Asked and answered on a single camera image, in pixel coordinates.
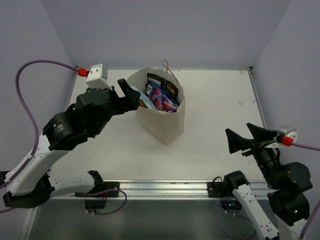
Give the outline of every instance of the white wall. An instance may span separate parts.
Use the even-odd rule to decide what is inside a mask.
[[[253,66],[290,0],[42,0],[71,60],[110,68]]]
[[[32,148],[34,130],[15,89],[18,68],[34,59],[71,64],[55,29],[39,0],[4,0],[0,7],[0,171],[14,168]],[[21,75],[21,92],[42,127],[64,111],[71,93],[70,70],[48,64],[28,67]],[[0,209],[4,209],[0,200]],[[18,239],[26,210],[0,214],[0,238]]]
[[[320,146],[320,1],[293,0],[254,66],[254,82],[269,128],[297,128],[298,142]],[[285,149],[283,163],[301,162],[311,172],[305,195],[313,210],[320,199],[320,153]],[[309,232],[319,239],[320,212]]]

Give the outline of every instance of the black bracket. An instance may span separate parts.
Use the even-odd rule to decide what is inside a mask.
[[[107,190],[109,189],[119,189],[120,187],[120,182],[118,181],[105,181],[104,186]],[[107,195],[108,198],[117,198],[119,197],[119,192],[118,191],[111,191],[108,192]]]
[[[0,172],[0,184],[3,184],[8,171]],[[4,205],[7,208],[32,209],[44,204],[50,199],[50,194],[55,190],[51,186],[49,176],[45,173],[35,185],[32,192],[20,196],[12,196],[10,191],[3,195]]]
[[[223,185],[222,178],[217,176],[213,181],[206,183],[206,190],[209,198],[223,198],[228,196]]]
[[[94,194],[94,193],[99,193],[105,190],[110,190],[110,189],[119,189],[120,188],[120,182],[118,181],[104,181],[103,184],[99,183],[97,181],[96,187],[91,190],[89,193]],[[76,192],[74,194],[75,197],[84,197],[82,193]],[[117,198],[119,196],[118,191],[111,191],[108,192],[107,194],[101,194],[100,196],[102,199],[86,199],[84,201],[84,207],[86,210],[90,212],[96,212],[96,209],[104,209],[106,204],[107,204],[107,198]]]

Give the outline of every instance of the cable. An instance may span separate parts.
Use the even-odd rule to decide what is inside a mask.
[[[220,182],[222,182],[222,178],[220,176],[216,176],[212,182],[214,183],[217,179],[220,179],[221,180]]]
[[[120,207],[116,208],[115,210],[112,210],[112,211],[108,211],[108,212],[91,212],[92,214],[94,215],[109,215],[109,214],[113,214],[117,211],[119,211],[120,209],[122,209],[125,205],[126,205],[126,202],[127,202],[127,194],[120,190],[120,189],[109,189],[109,190],[104,190],[104,191],[101,191],[101,192],[98,192],[98,193],[83,193],[81,194],[81,196],[84,196],[84,197],[95,197],[95,196],[99,196],[101,194],[105,194],[105,193],[110,193],[110,192],[120,192],[124,195],[124,201],[123,203],[121,204]]]
[[[33,60],[33,61],[28,61],[25,64],[23,64],[19,70],[16,72],[15,75],[15,89],[16,89],[16,93],[18,94],[18,97],[20,99],[20,102],[24,108],[24,110],[26,111],[26,113],[28,114],[33,128],[34,128],[34,143],[33,143],[33,148],[31,150],[30,156],[23,162],[23,164],[21,165],[21,167],[9,178],[9,181],[5,182],[4,184],[0,185],[0,189],[3,189],[4,187],[6,187],[9,182],[12,182],[13,179],[15,179],[16,176],[18,176],[19,173],[21,173],[21,171],[28,165],[28,163],[31,161],[31,159],[34,157],[34,154],[36,153],[37,147],[38,147],[38,143],[39,143],[39,130],[38,130],[38,126],[36,123],[36,120],[34,118],[34,116],[31,114],[24,98],[22,97],[21,91],[20,91],[20,86],[19,86],[19,78],[20,75],[22,73],[22,71],[28,67],[31,64],[37,64],[37,63],[49,63],[49,64],[56,64],[56,65],[60,65],[63,67],[66,67],[68,69],[71,69],[75,72],[79,72],[79,70],[73,66],[70,66],[68,64],[65,64],[63,62],[59,62],[59,61],[54,61],[54,60],[47,60],[47,59],[39,59],[39,60]]]
[[[215,203],[215,205],[214,205],[214,210],[213,210],[213,217],[214,217],[214,220],[215,220],[216,225],[217,225],[218,228],[221,230],[221,232],[223,232],[225,235],[227,235],[229,238],[231,238],[231,239],[233,239],[233,240],[249,240],[249,239],[252,239],[252,238],[256,235],[256,233],[257,233],[256,230],[254,230],[254,232],[253,232],[250,236],[248,236],[248,237],[245,237],[245,238],[237,238],[237,237],[231,235],[230,233],[226,232],[226,231],[222,228],[222,226],[220,225],[219,220],[218,220],[218,217],[216,216],[217,207],[218,207],[218,205],[221,203],[221,201],[227,200],[227,199],[237,200],[237,199],[236,199],[235,197],[233,197],[233,196],[225,196],[225,197],[220,198],[220,199]],[[236,216],[236,217],[239,217],[239,218],[241,218],[241,219],[245,219],[245,220],[247,220],[247,221],[249,221],[249,222],[251,223],[250,219],[249,219],[248,217],[244,216],[244,215],[236,214],[235,216]]]
[[[318,210],[320,209],[320,200],[318,201],[317,205],[315,206],[313,212],[311,213],[311,216],[309,217],[308,221],[306,221],[306,224],[304,225],[301,234],[300,234],[300,239],[304,239],[304,236],[306,234],[307,229],[309,228],[311,222],[315,218]]]
[[[320,151],[320,147],[316,147],[316,146],[309,146],[309,145],[304,145],[304,144],[300,144],[300,143],[296,143],[296,142],[292,142],[291,145],[299,147],[299,148],[303,148],[303,149],[310,149],[310,150],[314,150],[314,151]]]
[[[14,209],[16,209],[16,208],[15,207],[10,207],[10,208],[4,209],[4,210],[0,210],[0,214],[4,214],[4,213],[9,212],[9,211],[14,210]]]

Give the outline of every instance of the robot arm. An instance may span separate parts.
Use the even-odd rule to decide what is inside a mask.
[[[56,114],[43,128],[37,150],[27,166],[10,181],[30,158],[30,153],[12,171],[1,172],[0,182],[7,183],[7,193],[3,196],[6,207],[34,208],[50,197],[104,190],[103,180],[96,171],[75,179],[49,176],[48,171],[77,145],[100,134],[112,116],[138,108],[140,93],[131,89],[124,79],[117,82],[124,97],[119,97],[114,87],[108,86],[101,64],[88,71],[89,88],[76,98],[76,103]]]
[[[267,130],[248,123],[253,139],[246,139],[230,129],[225,132],[231,154],[242,150],[243,156],[253,155],[270,189],[269,203],[278,222],[278,231],[260,207],[242,172],[236,171],[224,177],[224,194],[234,195],[248,214],[259,239],[299,240],[301,231],[310,216],[309,202],[303,192],[313,187],[309,169],[299,163],[280,163],[280,151],[297,140],[294,128],[285,126],[278,131]]]

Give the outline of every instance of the metal frame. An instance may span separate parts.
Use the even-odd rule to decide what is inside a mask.
[[[264,115],[264,112],[262,111],[261,102],[260,102],[260,99],[259,99],[259,96],[258,96],[258,92],[257,92],[257,89],[256,89],[255,81],[254,81],[253,68],[249,67],[249,69],[247,69],[247,71],[248,71],[249,78],[250,78],[250,81],[251,81],[251,85],[252,85],[255,101],[256,101],[256,104],[258,105],[258,109],[259,109],[259,113],[260,113],[260,117],[261,117],[261,120],[262,120],[263,127],[265,129],[267,129],[268,127],[267,127],[265,115]]]
[[[121,190],[125,191],[131,200],[216,200],[209,198],[207,180],[117,180]],[[264,180],[249,181],[252,192],[258,200],[267,200],[267,193],[273,192]],[[74,200],[74,194],[57,196],[55,199]]]
[[[19,236],[19,240],[28,240],[32,231],[32,227],[34,225],[36,215],[37,215],[38,207],[31,208],[28,210],[24,224]]]

